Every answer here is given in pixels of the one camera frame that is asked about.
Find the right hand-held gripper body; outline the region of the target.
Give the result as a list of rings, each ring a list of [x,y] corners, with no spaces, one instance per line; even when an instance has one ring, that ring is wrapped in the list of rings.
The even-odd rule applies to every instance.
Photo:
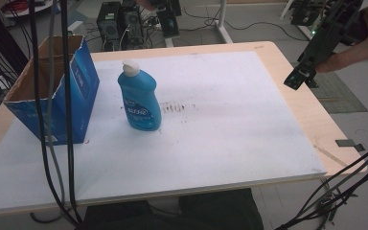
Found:
[[[360,13],[363,0],[323,1],[320,14],[316,18],[319,20],[318,26],[310,43],[298,58],[298,65],[311,69],[313,77],[316,74],[315,67],[332,54],[337,44],[353,44],[368,36],[367,26]]]

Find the blue bottle with white cap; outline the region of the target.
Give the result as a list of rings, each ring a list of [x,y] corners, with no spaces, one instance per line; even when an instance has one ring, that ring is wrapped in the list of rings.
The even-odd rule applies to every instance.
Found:
[[[118,83],[129,124],[143,131],[160,128],[161,110],[155,96],[156,80],[135,61],[124,60]]]

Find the blue cardboard box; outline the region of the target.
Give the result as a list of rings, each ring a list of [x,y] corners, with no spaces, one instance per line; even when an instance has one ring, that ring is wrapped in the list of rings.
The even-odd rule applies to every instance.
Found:
[[[82,35],[68,37],[72,137],[75,144],[84,141],[93,104],[100,84],[92,57]],[[45,39],[38,47],[39,79],[34,76],[34,63],[29,61],[4,99],[4,105],[35,136],[40,135],[35,106],[35,84],[39,84],[39,99],[44,117],[45,139],[55,146],[67,141],[65,110],[65,79],[62,38]]]

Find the dark green floor mat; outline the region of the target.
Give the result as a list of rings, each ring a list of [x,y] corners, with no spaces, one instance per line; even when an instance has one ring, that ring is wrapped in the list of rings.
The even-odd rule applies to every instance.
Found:
[[[330,114],[367,112],[368,109],[335,73],[317,74],[310,90]]]

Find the black device on stand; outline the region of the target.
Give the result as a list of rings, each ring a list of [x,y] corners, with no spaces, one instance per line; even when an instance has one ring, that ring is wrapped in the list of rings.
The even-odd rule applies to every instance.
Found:
[[[319,16],[323,0],[293,0],[290,9],[290,23],[297,26],[310,26]]]

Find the dark tape piece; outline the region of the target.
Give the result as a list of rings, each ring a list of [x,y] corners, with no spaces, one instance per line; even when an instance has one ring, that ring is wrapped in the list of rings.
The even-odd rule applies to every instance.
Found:
[[[341,148],[343,148],[343,147],[346,147],[346,148],[352,147],[358,152],[365,151],[365,147],[362,144],[357,144],[352,139],[336,140],[336,144]]]

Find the white foam board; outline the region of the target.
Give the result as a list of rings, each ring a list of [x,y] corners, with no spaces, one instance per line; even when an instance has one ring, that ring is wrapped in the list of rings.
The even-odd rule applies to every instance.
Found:
[[[80,205],[313,178],[325,167],[253,52],[147,57],[162,123],[132,128],[118,60],[99,61],[100,86],[85,140],[57,147]]]

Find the white table leg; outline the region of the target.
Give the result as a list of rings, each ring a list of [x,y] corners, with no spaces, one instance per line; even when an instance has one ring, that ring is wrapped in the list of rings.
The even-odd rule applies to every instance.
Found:
[[[226,6],[227,6],[227,0],[219,0],[218,20],[215,21],[215,26],[222,40],[226,44],[230,44],[233,42],[233,40],[225,28]]]

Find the black speaker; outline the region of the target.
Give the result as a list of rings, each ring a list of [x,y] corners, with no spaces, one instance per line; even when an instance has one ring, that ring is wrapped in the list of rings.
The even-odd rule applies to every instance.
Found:
[[[156,14],[161,24],[164,37],[170,38],[179,36],[179,29],[173,10],[167,8],[157,9]]]

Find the black computer tower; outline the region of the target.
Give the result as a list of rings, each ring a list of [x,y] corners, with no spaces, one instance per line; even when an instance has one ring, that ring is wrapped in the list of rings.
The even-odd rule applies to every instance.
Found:
[[[122,14],[126,26],[126,40],[128,45],[138,46],[144,44],[142,18],[137,4],[124,3]]]
[[[120,7],[118,1],[101,4],[96,22],[103,42],[102,50],[105,52],[121,49]]]

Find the round white table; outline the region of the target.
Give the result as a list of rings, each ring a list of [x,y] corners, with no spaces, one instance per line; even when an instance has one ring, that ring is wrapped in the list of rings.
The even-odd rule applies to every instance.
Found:
[[[50,8],[52,5],[53,0],[34,0],[34,11],[41,12]],[[9,0],[9,2],[1,8],[1,11],[7,18],[28,15],[29,0]]]

